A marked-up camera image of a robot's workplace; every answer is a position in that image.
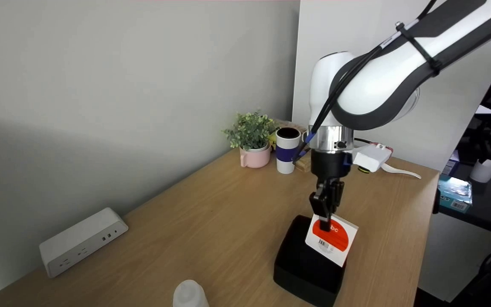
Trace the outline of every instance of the robotic arm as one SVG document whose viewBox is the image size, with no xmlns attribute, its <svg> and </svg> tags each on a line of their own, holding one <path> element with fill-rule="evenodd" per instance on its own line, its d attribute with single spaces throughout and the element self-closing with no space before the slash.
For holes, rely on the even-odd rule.
<svg viewBox="0 0 491 307">
<path fill-rule="evenodd" d="M 491 40 L 491 0 L 447 0 L 361 57 L 332 53 L 320 58 L 312 77 L 310 130 L 314 214 L 329 231 L 331 215 L 351 168 L 353 130 L 373 130 L 404 116 L 416 103 L 414 91 L 460 57 Z"/>
</svg>

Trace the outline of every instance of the white card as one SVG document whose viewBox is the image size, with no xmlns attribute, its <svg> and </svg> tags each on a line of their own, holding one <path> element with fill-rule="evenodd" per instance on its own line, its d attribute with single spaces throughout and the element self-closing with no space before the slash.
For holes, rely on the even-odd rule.
<svg viewBox="0 0 491 307">
<path fill-rule="evenodd" d="M 344 266 L 356 232 L 356 226 L 337 215 L 331 217 L 331 231 L 326 232 L 320 229 L 319 217 L 314 215 L 305 244 L 337 266 Z"/>
</svg>

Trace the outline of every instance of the black base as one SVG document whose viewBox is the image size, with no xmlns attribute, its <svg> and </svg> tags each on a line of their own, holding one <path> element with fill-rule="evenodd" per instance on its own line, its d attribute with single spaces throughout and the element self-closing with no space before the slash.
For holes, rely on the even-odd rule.
<svg viewBox="0 0 491 307">
<path fill-rule="evenodd" d="M 332 306 L 341 289 L 344 268 L 305 244 L 310 219 L 295 217 L 274 265 L 274 282 L 312 306 Z"/>
</svg>

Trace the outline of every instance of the orange object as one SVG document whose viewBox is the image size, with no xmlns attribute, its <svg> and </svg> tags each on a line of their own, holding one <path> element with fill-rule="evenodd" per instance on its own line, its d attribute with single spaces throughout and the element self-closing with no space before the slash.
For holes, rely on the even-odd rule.
<svg viewBox="0 0 491 307">
<path fill-rule="evenodd" d="M 348 244 L 349 244 L 348 232 L 336 220 L 331 220 L 331 231 L 329 232 L 320 229 L 320 220 L 315 220 L 314 234 L 339 251 L 348 249 Z"/>
</svg>

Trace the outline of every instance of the desk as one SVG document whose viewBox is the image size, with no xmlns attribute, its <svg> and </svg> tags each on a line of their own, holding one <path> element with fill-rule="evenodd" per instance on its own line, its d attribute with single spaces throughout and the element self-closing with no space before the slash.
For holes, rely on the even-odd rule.
<svg viewBox="0 0 491 307">
<path fill-rule="evenodd" d="M 438 174 L 349 173 L 341 208 L 360 226 L 336 304 L 411 307 Z M 228 152 L 124 217 L 129 231 L 54 280 L 39 268 L 0 292 L 5 306 L 170 306 L 179 282 L 204 287 L 210 306 L 307 306 L 273 282 L 295 215 L 310 215 L 315 178 L 240 169 Z"/>
<path fill-rule="evenodd" d="M 470 166 L 459 164 L 452 176 L 470 181 L 470 171 Z M 491 231 L 491 181 L 486 185 L 472 183 L 472 207 L 467 212 L 457 212 L 447 207 L 438 207 L 438 210 L 453 219 Z"/>
</svg>

